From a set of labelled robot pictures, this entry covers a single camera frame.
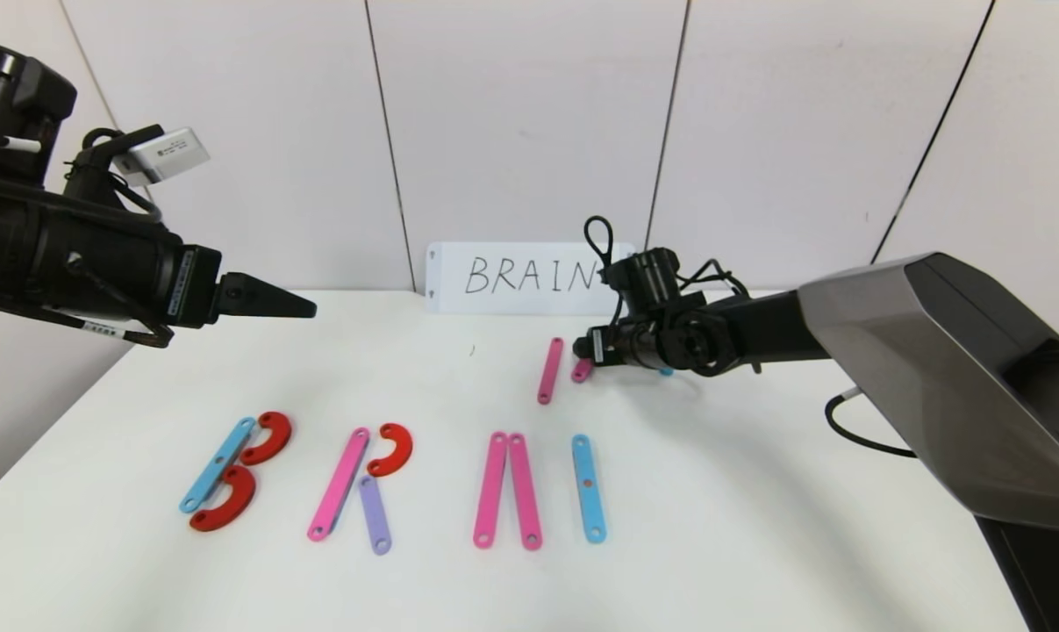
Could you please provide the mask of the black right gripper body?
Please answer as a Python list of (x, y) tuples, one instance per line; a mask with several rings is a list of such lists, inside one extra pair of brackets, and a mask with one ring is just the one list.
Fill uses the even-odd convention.
[(593, 327), (586, 335), (586, 360), (594, 368), (617, 365), (657, 368), (656, 337), (650, 327), (640, 325)]

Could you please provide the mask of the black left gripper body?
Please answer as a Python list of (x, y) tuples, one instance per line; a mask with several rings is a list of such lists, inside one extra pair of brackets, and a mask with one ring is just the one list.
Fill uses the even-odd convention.
[(170, 340), (213, 322), (221, 255), (149, 213), (52, 199), (26, 203), (37, 240), (28, 315), (116, 340)]

